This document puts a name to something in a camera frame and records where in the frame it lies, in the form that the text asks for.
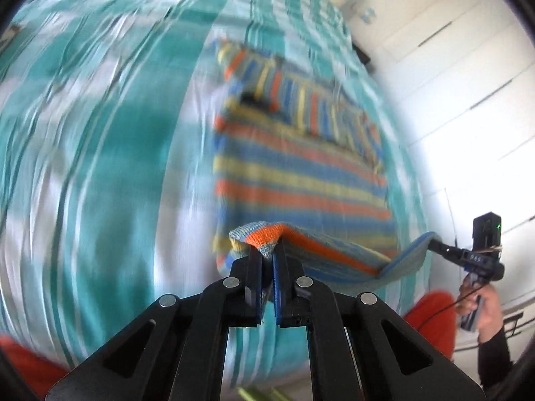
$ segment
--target bed sheet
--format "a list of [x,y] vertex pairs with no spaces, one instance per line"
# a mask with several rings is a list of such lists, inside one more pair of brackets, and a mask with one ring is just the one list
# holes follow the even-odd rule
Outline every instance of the bed sheet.
[[[382,132],[400,247],[425,230],[416,175],[328,0],[28,0],[0,54],[0,330],[73,367],[164,293],[219,278],[211,251],[213,43],[269,50],[331,80]],[[429,261],[377,293],[400,314]],[[229,335],[225,386],[305,366],[301,329]]]

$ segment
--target triangular cutout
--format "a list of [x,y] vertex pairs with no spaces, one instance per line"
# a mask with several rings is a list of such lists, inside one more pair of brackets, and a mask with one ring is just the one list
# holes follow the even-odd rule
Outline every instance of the triangular cutout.
[[430,366],[433,359],[407,339],[390,321],[381,323],[403,375],[411,375]]
[[108,370],[129,378],[133,375],[141,354],[145,350],[150,334],[156,323],[153,320],[147,321],[136,333],[130,336],[124,344],[110,354],[103,362],[103,366]]

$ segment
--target sweater sleeve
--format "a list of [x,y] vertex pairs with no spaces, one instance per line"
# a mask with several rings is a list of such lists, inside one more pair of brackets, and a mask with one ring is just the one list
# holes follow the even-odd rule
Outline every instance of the sweater sleeve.
[[504,328],[494,337],[479,345],[478,373],[484,390],[500,383],[509,373],[513,364]]

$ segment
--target black cable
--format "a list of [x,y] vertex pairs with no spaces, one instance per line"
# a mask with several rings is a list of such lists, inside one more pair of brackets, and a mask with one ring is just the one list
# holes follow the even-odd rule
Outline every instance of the black cable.
[[481,288],[484,288],[487,284],[484,283],[483,285],[481,285],[479,288],[476,288],[474,289],[474,291],[470,292],[469,294],[466,294],[465,296],[461,297],[459,300],[457,301],[454,301],[453,303],[451,303],[450,305],[446,306],[445,308],[439,310],[438,312],[435,312],[433,315],[431,315],[429,318],[427,318],[422,324],[420,324],[418,326],[418,328],[416,329],[416,331],[420,331],[422,329],[422,327],[424,327],[429,321],[431,321],[433,318],[435,318],[435,316],[441,314],[442,312],[444,312],[445,310],[448,310],[450,307],[453,307],[457,304],[459,304],[461,301],[463,301],[465,298],[467,297],[470,297],[472,294],[475,294],[477,291],[479,291]]

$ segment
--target hand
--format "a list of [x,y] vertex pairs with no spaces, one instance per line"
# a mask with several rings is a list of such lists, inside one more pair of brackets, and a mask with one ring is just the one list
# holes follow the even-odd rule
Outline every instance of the hand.
[[[472,288],[468,277],[466,277],[461,288],[459,288],[459,298],[466,296],[480,286],[480,284],[475,283]],[[484,344],[485,342],[490,341],[504,325],[504,315],[501,311],[500,297],[498,297],[498,293],[496,292],[496,289],[494,289],[494,286],[490,284],[485,285],[479,291],[459,302],[455,307],[455,310],[461,316],[468,315],[470,312],[477,309],[475,298],[478,296],[481,296],[484,299],[483,308],[480,311],[479,321],[477,322],[477,329],[479,330],[478,341],[480,344]]]

